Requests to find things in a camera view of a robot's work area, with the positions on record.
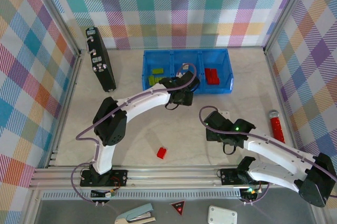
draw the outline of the cable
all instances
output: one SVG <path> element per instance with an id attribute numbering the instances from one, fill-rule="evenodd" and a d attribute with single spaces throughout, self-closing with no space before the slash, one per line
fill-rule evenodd
<path id="1" fill-rule="evenodd" d="M 230 152 L 230 153 L 226 153 L 226 151 L 225 151 L 225 147 L 226 147 L 226 145 L 229 145 L 229 144 L 226 144 L 226 143 L 224 143 L 223 144 L 223 146 L 222 146 L 222 151 L 226 154 L 226 155 L 232 155 L 232 154 L 234 154 L 235 153 L 235 151 L 236 151 L 236 146 L 234 146 L 234 148 L 233 148 L 233 151 L 232 152 Z"/>
<path id="2" fill-rule="evenodd" d="M 143 97 L 143 96 L 153 95 L 153 94 L 155 94 L 155 93 L 157 93 L 157 92 L 162 92 L 162 91 L 166 91 L 166 92 L 168 92 L 168 91 L 177 91 L 177 90 L 180 90 L 180 89 L 183 89 L 183 88 L 189 86 L 189 85 L 194 81 L 194 79 L 196 78 L 196 67 L 195 67 L 192 63 L 184 63 L 178 71 L 180 71 L 180 70 L 183 68 L 183 66 L 185 66 L 185 65 L 190 65 L 190 66 L 192 66 L 193 71 L 194 71 L 194 72 L 193 72 L 192 78 L 191 78 L 187 83 L 183 84 L 182 86 L 174 87 L 174 88 L 169 88 L 169 89 L 151 90 L 151 88 L 150 88 L 149 91 L 139 93 L 138 95 L 135 95 L 135 96 L 133 96 L 132 98 L 128 99 L 126 102 L 124 102 L 123 104 L 121 104 L 121 105 L 118 106 L 117 108 L 113 109 L 113 110 L 112 110 L 111 112 L 109 112 L 106 116 L 104 116 L 103 118 L 101 118 L 100 120 L 98 120 L 96 123 L 94 123 L 93 125 L 91 125 L 91 126 L 89 126 L 88 128 L 86 128 L 85 130 L 83 130 L 82 132 L 80 132 L 80 133 L 76 136 L 76 140 L 77 140 L 77 141 L 93 141 L 93 142 L 96 143 L 96 151 L 95 151 L 95 157 L 94 157 L 94 160 L 93 160 L 92 162 L 89 162 L 89 163 L 81 163 L 81 164 L 79 164 L 78 166 L 76 166 L 76 167 L 73 169 L 73 171 L 72 171 L 72 173 L 71 173 L 71 176 L 70 176 L 70 180 L 71 180 L 72 187 L 73 187 L 74 191 L 76 192 L 76 194 L 77 194 L 81 199 L 83 199 L 83 200 L 85 200 L 85 201 L 88 201 L 88 202 L 90 202 L 90 203 L 95 204 L 93 201 L 84 198 L 84 197 L 79 193 L 79 191 L 76 189 L 75 184 L 74 184 L 74 181 L 73 181 L 73 180 L 74 180 L 74 173 L 75 173 L 75 171 L 76 171 L 79 167 L 81 167 L 81 166 L 86 166 L 86 165 L 94 164 L 94 163 L 97 161 L 98 153 L 99 153 L 99 150 L 100 150 L 100 142 L 99 142 L 97 139 L 91 138 L 91 137 L 85 137 L 85 138 L 82 138 L 82 136 L 83 136 L 84 134 L 86 134 L 87 132 L 89 132 L 90 130 L 94 129 L 94 128 L 95 128 L 96 126 L 98 126 L 99 124 L 101 124 L 103 121 L 105 121 L 107 118 L 109 118 L 111 115 L 113 115 L 115 112 L 117 112 L 117 111 L 120 110 L 121 108 L 123 108 L 123 107 L 129 105 L 129 104 L 132 103 L 133 101 L 135 101 L 135 100 L 137 100 L 137 99 L 139 99 L 139 98 L 141 98 L 141 97 Z"/>
<path id="3" fill-rule="evenodd" d="M 268 183 L 267 187 L 265 188 L 264 192 L 262 193 L 262 195 L 258 198 L 258 199 L 255 199 L 252 203 L 256 203 L 256 202 L 259 202 L 260 200 L 262 200 L 264 198 L 264 196 L 266 196 L 268 190 L 269 190 L 269 187 L 270 187 L 270 183 Z"/>
<path id="4" fill-rule="evenodd" d="M 256 135 L 256 134 L 253 134 L 253 133 L 244 133 L 244 132 L 239 132 L 239 131 L 237 131 L 237 132 L 221 131 L 221 130 L 217 130 L 217 129 L 211 128 L 201 118 L 201 113 L 206 108 L 213 108 L 216 111 L 219 111 L 219 110 L 218 110 L 218 108 L 216 108 L 215 106 L 212 106 L 212 105 L 206 105 L 206 106 L 202 107 L 199 110 L 199 120 L 200 120 L 200 122 L 204 125 L 204 127 L 206 127 L 207 129 L 211 130 L 212 132 L 220 133 L 220 134 L 242 134 L 242 135 L 246 135 L 248 137 L 254 137 L 254 138 L 257 138 L 257 139 L 269 142 L 269 144 L 272 144 L 272 145 L 274 145 L 276 147 L 279 147 L 279 148 L 283 149 L 284 151 L 286 151 L 286 152 L 288 152 L 288 153 L 296 156 L 297 158 L 300 158 L 300 159 L 303 158 L 300 154 L 296 153 L 295 151 L 292 151 L 292 150 L 286 148 L 284 146 L 284 144 L 279 144 L 279 143 L 274 142 L 274 141 L 269 141 L 267 138 L 259 136 L 259 135 Z M 318 164 L 316 164 L 316 163 L 308 160 L 307 158 L 303 158 L 303 161 L 307 162 L 308 164 L 310 164 L 310 165 L 314 166 L 315 168 L 319 169 L 320 171 L 324 172 L 326 175 L 328 175 L 332 180 L 334 180 L 337 183 L 337 178 L 333 174 L 331 174 L 330 172 L 328 172 L 327 170 L 325 170 L 324 168 L 322 168 L 321 166 L 319 166 Z M 331 198 L 337 198 L 337 195 L 336 196 L 335 195 L 330 195 L 330 197 Z"/>
<path id="5" fill-rule="evenodd" d="M 175 106 L 174 108 L 169 109 L 169 108 L 167 108 L 167 106 L 168 106 L 169 104 L 171 104 L 171 103 L 168 101 L 167 104 L 165 105 L 165 109 L 167 109 L 167 110 L 169 110 L 169 111 L 173 111 L 173 110 L 177 109 L 178 106 L 179 106 L 178 104 L 176 104 L 176 106 Z"/>

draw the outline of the plaid wallpaper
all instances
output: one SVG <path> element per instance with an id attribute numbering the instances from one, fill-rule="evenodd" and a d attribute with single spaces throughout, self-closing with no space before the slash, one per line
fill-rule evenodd
<path id="1" fill-rule="evenodd" d="M 299 148 L 337 170 L 337 0 L 300 0 L 271 53 Z"/>
<path id="2" fill-rule="evenodd" d="M 41 0 L 0 0 L 0 223 L 18 223 L 75 57 Z"/>
<path id="3" fill-rule="evenodd" d="M 108 48 L 263 45 L 287 0 L 54 0 L 80 47 L 95 25 Z"/>

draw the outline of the red block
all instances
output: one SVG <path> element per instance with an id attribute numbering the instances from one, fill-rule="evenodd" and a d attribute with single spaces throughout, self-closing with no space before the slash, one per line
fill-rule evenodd
<path id="1" fill-rule="evenodd" d="M 210 84 L 210 81 L 212 79 L 211 69 L 205 69 L 205 75 L 207 84 Z"/>
<path id="2" fill-rule="evenodd" d="M 208 85 L 219 85 L 220 79 L 217 77 L 216 69 L 205 69 L 206 81 Z"/>
<path id="3" fill-rule="evenodd" d="M 157 157 L 159 157 L 160 159 L 164 159 L 164 157 L 165 157 L 165 155 L 166 155 L 166 152 L 167 152 L 167 149 L 161 147 L 161 148 L 158 150 Z"/>
<path id="4" fill-rule="evenodd" d="M 217 71 L 216 71 L 216 69 L 211 69 L 211 74 L 212 74 L 212 78 L 217 78 Z"/>

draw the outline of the red toy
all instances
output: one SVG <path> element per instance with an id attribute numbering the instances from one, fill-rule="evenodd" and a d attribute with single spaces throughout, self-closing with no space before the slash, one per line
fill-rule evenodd
<path id="1" fill-rule="evenodd" d="M 165 157 L 165 155 L 166 155 L 166 152 L 167 152 L 167 149 L 164 148 L 164 147 L 161 147 L 161 148 L 158 150 L 157 157 L 159 157 L 160 159 L 164 159 L 164 157 Z"/>
<path id="2" fill-rule="evenodd" d="M 205 69 L 206 81 L 209 85 L 219 85 L 220 79 L 217 77 L 216 69 Z"/>
<path id="3" fill-rule="evenodd" d="M 272 124 L 274 138 L 285 143 L 279 116 L 280 114 L 277 110 L 271 110 L 269 112 L 269 118 L 270 123 Z"/>

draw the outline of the white floor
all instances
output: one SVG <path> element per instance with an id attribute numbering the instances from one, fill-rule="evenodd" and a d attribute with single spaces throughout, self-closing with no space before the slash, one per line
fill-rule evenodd
<path id="1" fill-rule="evenodd" d="M 134 118 L 127 125 L 125 138 L 116 146 L 114 165 L 158 164 L 238 164 L 249 151 L 237 150 L 225 155 L 222 145 L 206 142 L 205 129 L 200 124 L 198 112 L 204 105 L 215 105 L 229 111 L 231 120 L 248 120 L 266 133 L 271 134 L 269 110 L 280 111 L 269 69 L 261 48 L 231 48 L 230 60 L 234 73 L 231 94 L 196 95 L 193 105 L 180 106 L 168 111 L 156 107 Z M 142 50 L 110 51 L 110 60 L 117 90 L 106 93 L 91 69 L 89 56 L 84 57 L 74 96 L 65 124 L 56 165 L 77 165 L 91 161 L 95 145 L 78 142 L 76 135 L 92 124 L 104 98 L 125 98 L 142 91 Z M 210 110 L 205 110 L 204 117 Z M 290 144 L 289 135 L 281 119 L 284 136 Z M 96 137 L 94 132 L 87 136 Z M 168 148 L 164 160 L 156 156 L 158 149 Z"/>

